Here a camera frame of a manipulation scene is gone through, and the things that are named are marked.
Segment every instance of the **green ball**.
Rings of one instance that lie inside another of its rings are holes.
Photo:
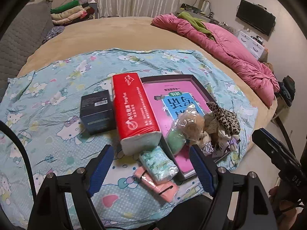
[[[176,130],[172,130],[168,133],[166,142],[173,155],[177,155],[182,147],[185,145],[185,136]]]

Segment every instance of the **quilted headboard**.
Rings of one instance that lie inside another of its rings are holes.
[[[10,24],[0,41],[0,101],[7,89],[7,78],[14,78],[53,27],[52,1],[25,6]]]

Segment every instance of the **white drawer cabinet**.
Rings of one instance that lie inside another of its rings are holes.
[[[242,31],[238,32],[237,38],[257,60],[261,57],[264,51],[264,46]]]

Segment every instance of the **green label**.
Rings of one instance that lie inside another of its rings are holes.
[[[182,95],[182,92],[179,92],[179,91],[171,92],[171,93],[168,93],[168,95],[170,95],[171,97],[181,96],[181,95]]]

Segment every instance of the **leopard print cloth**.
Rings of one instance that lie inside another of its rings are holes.
[[[214,118],[225,127],[230,135],[239,135],[241,128],[236,113],[219,107],[215,102],[208,102],[207,106],[213,112]]]

